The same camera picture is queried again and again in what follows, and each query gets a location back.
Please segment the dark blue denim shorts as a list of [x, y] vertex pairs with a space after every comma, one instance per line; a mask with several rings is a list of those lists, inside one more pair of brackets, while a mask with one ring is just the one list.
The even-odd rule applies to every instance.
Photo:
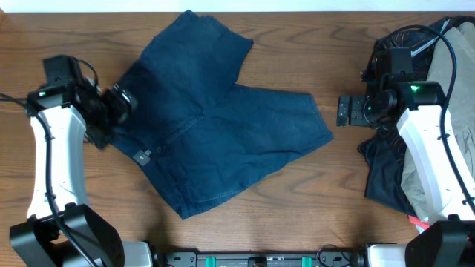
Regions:
[[114, 147], [183, 219], [333, 138], [311, 95], [238, 84], [252, 44], [217, 19], [186, 11], [117, 83], [137, 107], [117, 126]]

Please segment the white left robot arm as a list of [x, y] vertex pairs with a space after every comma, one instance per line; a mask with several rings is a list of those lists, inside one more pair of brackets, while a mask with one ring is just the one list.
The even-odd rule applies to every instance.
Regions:
[[121, 240], [90, 207], [81, 95], [100, 100], [94, 87], [77, 85], [44, 85], [27, 97], [36, 175], [27, 220], [10, 228], [10, 244], [27, 266], [152, 266], [147, 243]]

